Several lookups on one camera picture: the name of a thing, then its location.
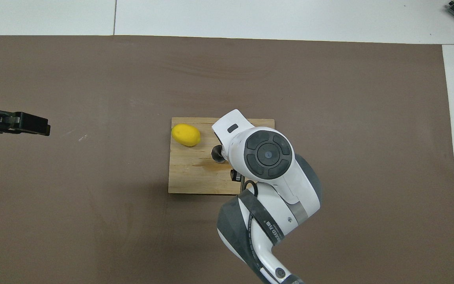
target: yellow lemon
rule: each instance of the yellow lemon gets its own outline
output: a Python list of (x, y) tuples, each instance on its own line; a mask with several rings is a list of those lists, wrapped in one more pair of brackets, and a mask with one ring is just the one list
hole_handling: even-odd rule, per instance
[(188, 147), (197, 145), (201, 141), (201, 133), (197, 128), (188, 124), (177, 124), (171, 129), (171, 136), (176, 142)]

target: round center button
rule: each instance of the round center button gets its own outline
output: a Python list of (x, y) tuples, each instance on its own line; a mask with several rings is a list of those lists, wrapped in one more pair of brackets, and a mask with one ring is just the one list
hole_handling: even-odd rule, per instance
[(272, 166), (279, 161), (279, 149), (273, 144), (263, 144), (257, 151), (257, 158), (260, 163)]

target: wooden cutting board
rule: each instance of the wooden cutting board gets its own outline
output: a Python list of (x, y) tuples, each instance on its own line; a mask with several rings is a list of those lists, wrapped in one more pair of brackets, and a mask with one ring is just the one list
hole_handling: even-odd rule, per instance
[[(240, 183), (231, 180), (229, 163), (216, 163), (211, 149), (220, 144), (211, 126), (218, 118), (173, 117), (171, 128), (179, 123), (195, 126), (201, 142), (194, 147), (179, 144), (171, 137), (169, 155), (169, 193), (239, 194)], [(274, 128), (274, 119), (248, 119), (254, 126)]]

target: brown table surface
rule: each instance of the brown table surface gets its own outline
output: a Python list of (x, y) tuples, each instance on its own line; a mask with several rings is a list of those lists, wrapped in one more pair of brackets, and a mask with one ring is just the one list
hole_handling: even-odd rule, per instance
[(270, 117), (323, 184), (274, 248), (307, 283), (454, 283), (440, 45), (0, 36), (0, 283), (258, 283), (216, 232), (232, 196), (168, 194), (171, 117)]

